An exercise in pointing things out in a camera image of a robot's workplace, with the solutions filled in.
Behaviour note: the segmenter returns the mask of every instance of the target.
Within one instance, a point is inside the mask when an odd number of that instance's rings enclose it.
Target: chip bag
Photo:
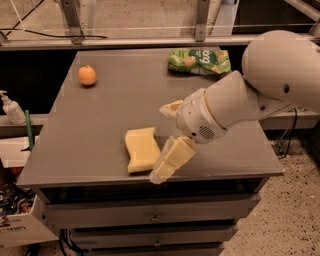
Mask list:
[[[222,74],[231,70],[228,51],[175,49],[170,52],[168,68],[198,75]]]

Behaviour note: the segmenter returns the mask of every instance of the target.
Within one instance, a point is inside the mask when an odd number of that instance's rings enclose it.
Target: black cable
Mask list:
[[[283,158],[285,158],[285,157],[288,155],[288,153],[289,153],[290,144],[291,144],[291,140],[292,140],[292,133],[293,133],[293,130],[296,128],[297,120],[298,120],[298,112],[297,112],[297,109],[294,109],[294,113],[295,113],[295,116],[294,116],[294,120],[293,120],[293,123],[292,123],[292,128],[291,128],[291,131],[290,131],[289,134],[288,134],[289,141],[288,141],[287,150],[286,150],[286,152],[285,152],[281,157],[279,157],[278,159],[283,159]]]
[[[41,0],[32,10],[30,10],[26,15],[24,15],[21,18],[21,21],[25,20],[31,13],[33,13],[33,11],[35,11],[42,3],[44,2],[44,0]],[[19,24],[21,23],[21,21],[18,21],[14,26],[13,29],[15,29],[17,26],[19,26]]]
[[[61,230],[60,232],[60,237],[61,240],[65,243],[65,245],[72,251],[76,252],[76,253],[80,253],[81,256],[84,255],[85,252],[87,252],[87,250],[82,250],[80,249],[71,239],[69,243],[69,239],[67,239],[67,237],[69,237],[69,233],[70,231],[65,229],[65,230]]]
[[[63,241],[62,241],[62,230],[60,231],[60,237],[59,237],[59,245],[60,245],[60,250],[63,254],[63,256],[68,256],[66,251],[64,250],[64,246],[63,246]]]
[[[55,37],[55,38],[75,38],[75,37],[81,37],[81,38],[92,38],[92,37],[96,37],[96,38],[102,38],[102,39],[106,39],[108,38],[107,36],[101,36],[101,35],[79,35],[79,36],[58,36],[58,35],[51,35],[51,34],[46,34],[46,33],[41,33],[41,32],[37,32],[37,31],[33,31],[33,30],[28,30],[28,29],[20,29],[20,28],[0,28],[0,31],[6,31],[6,30],[10,30],[10,31],[24,31],[24,32],[28,32],[28,33],[33,33],[33,34],[37,34],[37,35],[41,35],[41,36],[48,36],[48,37]]]

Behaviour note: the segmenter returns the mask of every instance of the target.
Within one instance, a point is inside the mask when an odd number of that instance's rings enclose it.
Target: sponge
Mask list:
[[[127,131],[125,142],[130,155],[129,173],[153,169],[160,156],[160,149],[154,135],[154,127]]]

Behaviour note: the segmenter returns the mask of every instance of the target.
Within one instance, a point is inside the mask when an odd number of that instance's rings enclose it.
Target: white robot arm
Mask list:
[[[287,31],[262,34],[245,50],[242,69],[244,75],[234,71],[160,109],[176,119],[182,136],[168,140],[151,182],[166,181],[188,162],[195,143],[218,139],[241,122],[265,119],[295,106],[320,113],[320,47],[311,41]]]

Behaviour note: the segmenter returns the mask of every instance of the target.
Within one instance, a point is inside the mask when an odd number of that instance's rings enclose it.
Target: white bottle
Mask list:
[[[4,95],[6,91],[0,90],[1,100],[3,101],[3,111],[7,114],[10,121],[14,124],[23,124],[26,122],[26,115],[16,101],[10,100]]]

